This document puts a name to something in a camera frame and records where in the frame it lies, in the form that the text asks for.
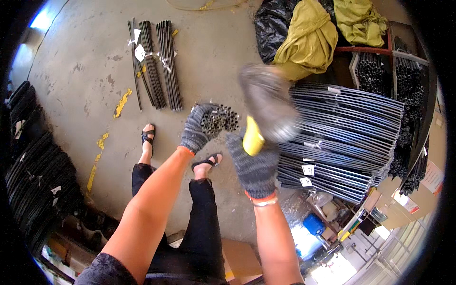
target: stack of metal rods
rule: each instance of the stack of metal rods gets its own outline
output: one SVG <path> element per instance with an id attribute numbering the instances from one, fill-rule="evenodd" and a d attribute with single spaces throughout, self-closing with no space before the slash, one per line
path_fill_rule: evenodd
<path id="1" fill-rule="evenodd" d="M 28 249 L 39 256 L 49 233 L 82 205 L 83 196 L 70 158 L 44 130 L 30 82 L 11 95 L 7 108 L 12 137 L 10 155 L 2 160 L 9 169 L 6 194 Z M 20 128 L 16 122 L 22 122 Z"/>
<path id="2" fill-rule="evenodd" d="M 168 92 L 168 101 L 172 111 L 182 110 L 181 95 L 177 81 L 176 65 L 174 63 L 174 47 L 172 42 L 171 21 L 162 21 L 156 24 L 158 41 L 160 43 L 160 57 L 165 75 L 165 85 Z"/>
<path id="3" fill-rule="evenodd" d="M 305 190 L 328 192 L 354 204 L 359 204 L 366 195 L 372 177 L 347 171 L 342 168 L 324 164 L 311 164 L 302 162 L 292 156 L 282 155 L 279 159 L 278 180 L 285 188 L 300 188 L 302 184 L 302 165 L 314 165 L 314 176 L 311 177 L 312 186 L 304 187 Z"/>
<path id="4" fill-rule="evenodd" d="M 301 188 L 300 178 L 308 177 L 315 190 L 360 204 L 369 187 L 386 177 L 404 104 L 321 83 L 301 83 L 290 95 L 300 134 L 279 144 L 282 187 Z M 313 176 L 304 174 L 306 165 L 314 165 Z"/>
<path id="5" fill-rule="evenodd" d="M 407 47 L 399 37 L 395 37 L 394 43 L 397 51 L 408 52 Z M 424 87 L 421 85 L 423 70 L 417 62 L 397 57 L 396 71 L 398 100 L 404 103 L 404 115 L 389 175 L 407 179 L 405 176 L 409 167 L 410 150 L 412 149 L 416 126 L 421 120 L 425 93 Z"/>
<path id="6" fill-rule="evenodd" d="M 426 152 L 429 151 L 429 139 L 425 144 Z M 416 162 L 415 166 L 412 169 L 412 172 L 407 177 L 404 185 L 399 191 L 399 194 L 404 194 L 408 196 L 413 193 L 413 191 L 417 190 L 420 186 L 420 181 L 425 178 L 426 174 L 426 167 L 427 167 L 427 155 L 423 152 L 419 157 L 418 161 Z"/>
<path id="7" fill-rule="evenodd" d="M 139 23 L 141 29 L 141 43 L 144 46 L 146 54 L 153 52 L 152 49 L 152 28 L 149 21 Z M 145 57 L 146 72 L 148 74 L 149 86 L 151 86 L 152 95 L 149 94 L 150 102 L 157 110 L 166 107 L 165 96 L 161 89 L 160 79 L 158 77 L 157 66 L 154 58 L 151 56 Z"/>
<path id="8" fill-rule="evenodd" d="M 361 90 L 386 96 L 385 70 L 379 55 L 369 52 L 360 53 L 355 74 L 358 77 Z"/>
<path id="9" fill-rule="evenodd" d="M 135 58 L 135 43 L 133 42 L 135 40 L 135 19 L 131 18 L 131 21 L 127 21 L 128 23 L 128 29 L 130 30 L 130 38 L 131 38 L 131 57 L 133 59 L 133 73 L 134 73 L 134 78 L 135 78 L 135 88 L 136 88 L 136 95 L 138 96 L 138 104 L 140 106 L 140 111 L 142 111 L 142 106 L 141 106 L 141 98 L 140 98 L 140 92 L 138 88 L 138 77 L 136 76 L 138 69 L 137 66 L 139 63 L 136 62 Z"/>

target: sandal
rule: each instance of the sandal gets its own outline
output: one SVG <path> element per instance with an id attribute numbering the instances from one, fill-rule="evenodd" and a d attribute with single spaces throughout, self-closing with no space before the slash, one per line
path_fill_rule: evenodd
<path id="1" fill-rule="evenodd" d="M 206 158 L 206 159 L 203 160 L 203 161 L 198 161 L 198 162 L 193 163 L 193 164 L 192 164 L 192 171 L 193 171 L 193 169 L 194 169 L 196 166 L 198 166 L 198 165 L 200 165 L 200 164 L 203 164 L 203 163 L 208 163 L 208 164 L 211 165 L 211 169 L 208 171 L 208 173 L 210 173 L 210 172 L 212 171 L 212 168 L 214 168 L 214 167 L 216 167 L 216 166 L 218 165 L 218 156 L 217 156 L 217 155 L 222 155 L 222 154 L 223 154 L 223 153 L 221 153 L 221 152 L 214 153 L 214 154 L 211 154 L 208 158 Z M 211 158 L 211 157 L 214 158 L 215 162 L 212 162 L 212 161 L 209 160 L 209 158 Z"/>
<path id="2" fill-rule="evenodd" d="M 153 130 L 149 130 L 149 131 L 146 131 L 146 132 L 142 132 L 141 133 L 141 145 L 144 144 L 145 141 L 148 141 L 150 143 L 150 145 L 152 146 L 152 155 L 154 155 L 154 148 L 153 148 L 153 144 L 154 144 L 154 138 L 155 138 L 155 125 L 154 124 L 151 124 L 152 126 L 154 126 L 154 129 Z"/>

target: foot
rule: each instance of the foot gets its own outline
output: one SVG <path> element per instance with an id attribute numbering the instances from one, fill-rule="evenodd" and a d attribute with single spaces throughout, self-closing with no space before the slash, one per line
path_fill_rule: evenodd
<path id="1" fill-rule="evenodd" d="M 217 162 L 222 162 L 223 156 L 221 154 L 217 154 Z M 209 158 L 210 161 L 215 162 L 215 158 L 211 156 Z M 212 169 L 212 165 L 209 163 L 202 163 L 193 168 L 193 172 L 195 172 L 195 180 L 206 178 L 207 173 Z"/>
<path id="2" fill-rule="evenodd" d="M 143 128 L 143 132 L 147 132 L 147 131 L 154 130 L 154 129 L 155 129 L 155 127 L 152 124 L 147 124 Z M 149 134 L 147 136 L 151 139 L 154 138 L 154 135 L 152 135 L 152 134 Z M 144 154 L 147 154 L 148 156 L 152 157 L 152 145 L 150 144 L 150 142 L 148 142 L 146 140 L 143 143 L 143 155 Z"/>

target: hand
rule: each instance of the hand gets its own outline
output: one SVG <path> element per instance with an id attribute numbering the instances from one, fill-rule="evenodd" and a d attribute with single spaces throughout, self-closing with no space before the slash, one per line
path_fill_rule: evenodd
<path id="1" fill-rule="evenodd" d="M 279 163 L 279 146 L 266 142 L 256 156 L 250 156 L 242 147 L 243 136 L 228 133 L 225 138 L 234 167 L 246 194 L 251 199 L 263 199 L 275 191 L 274 175 Z"/>
<path id="2" fill-rule="evenodd" d="M 204 114 L 209 114 L 216 108 L 216 105 L 201 104 L 192 110 L 185 122 L 180 146 L 183 146 L 193 154 L 196 154 L 206 145 L 206 143 L 218 136 L 220 131 L 213 135 L 206 135 L 201 129 L 201 120 Z"/>

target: yellow fabric bag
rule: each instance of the yellow fabric bag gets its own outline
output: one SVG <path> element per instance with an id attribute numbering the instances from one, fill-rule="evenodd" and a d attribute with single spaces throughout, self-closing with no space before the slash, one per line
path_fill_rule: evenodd
<path id="1" fill-rule="evenodd" d="M 388 20 L 380 16 L 370 0 L 334 0 L 337 26 L 351 43 L 381 47 Z"/>
<path id="2" fill-rule="evenodd" d="M 302 0 L 293 10 L 288 35 L 273 63 L 288 80 L 324 73 L 332 62 L 338 34 L 329 14 L 317 0 Z"/>

